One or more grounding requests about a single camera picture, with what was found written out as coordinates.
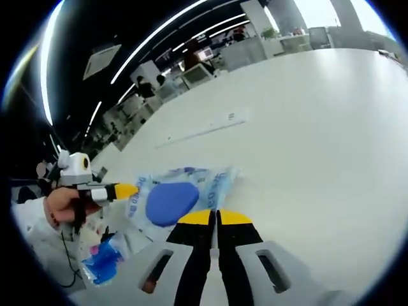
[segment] cable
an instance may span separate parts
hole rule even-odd
[[[64,238],[64,233],[63,233],[63,232],[61,232],[61,237],[62,237],[62,242],[63,242],[63,244],[64,244],[66,257],[68,258],[69,267],[71,268],[72,272],[74,272],[74,279],[73,279],[73,281],[72,281],[71,284],[69,284],[69,285],[62,285],[62,284],[60,284],[60,286],[63,287],[63,288],[70,288],[70,287],[74,286],[75,282],[77,281],[77,280],[76,280],[76,279],[77,279],[77,276],[78,276],[80,279],[82,279],[82,276],[79,274],[79,269],[78,269],[78,270],[75,270],[75,269],[72,267],[71,259],[69,258],[68,248],[66,247],[66,243],[65,243],[65,238]]]

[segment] white sleeve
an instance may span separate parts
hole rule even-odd
[[[33,235],[42,240],[58,234],[45,217],[44,199],[42,197],[11,206],[17,226],[26,240],[31,240]]]

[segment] plastic bag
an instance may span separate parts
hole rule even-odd
[[[117,273],[117,265],[129,258],[126,239],[116,233],[103,243],[89,248],[89,257],[83,259],[84,272],[95,285],[112,279]]]
[[[154,225],[146,217],[147,196],[160,183],[189,182],[198,188],[199,199],[190,210],[222,208],[225,197],[239,174],[239,169],[229,166],[217,169],[185,167],[170,170],[159,175],[141,175],[136,179],[139,193],[129,199],[126,217],[148,238],[153,241],[166,240],[174,226],[165,228]]]

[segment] table surface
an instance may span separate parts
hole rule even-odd
[[[107,181],[181,166],[242,172],[225,207],[305,263],[328,289],[361,296],[408,224],[408,81],[377,52],[326,49],[238,69],[162,106]],[[157,149],[246,108],[250,120]]]

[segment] gray gripper base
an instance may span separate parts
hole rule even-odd
[[[279,247],[275,242],[236,247],[244,264],[255,306],[269,305],[351,305],[341,291],[328,291],[312,280],[305,264],[292,254]],[[289,288],[276,293],[258,256],[266,256]]]
[[[193,251],[188,245],[155,242],[118,267],[116,276],[105,285],[88,284],[88,305],[172,306],[184,267]],[[142,291],[147,277],[163,255],[171,255],[152,294]]]

